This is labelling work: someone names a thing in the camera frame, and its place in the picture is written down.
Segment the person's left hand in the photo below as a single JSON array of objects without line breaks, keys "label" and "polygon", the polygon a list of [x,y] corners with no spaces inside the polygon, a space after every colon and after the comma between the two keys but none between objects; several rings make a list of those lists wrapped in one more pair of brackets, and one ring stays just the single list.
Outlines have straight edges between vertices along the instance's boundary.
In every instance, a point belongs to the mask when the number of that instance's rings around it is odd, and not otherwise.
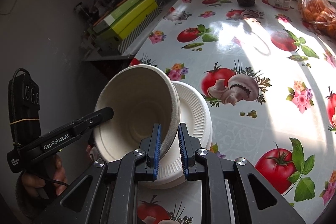
[{"label": "person's left hand", "polygon": [[56,183],[54,183],[54,189],[57,196],[66,189],[68,180],[61,157],[54,155],[52,162],[47,166],[51,165],[53,165],[51,168],[53,170],[52,177],[50,177],[46,171],[29,170],[28,172],[23,172],[21,182],[31,197],[38,197],[38,189],[43,188],[46,182],[56,181]]}]

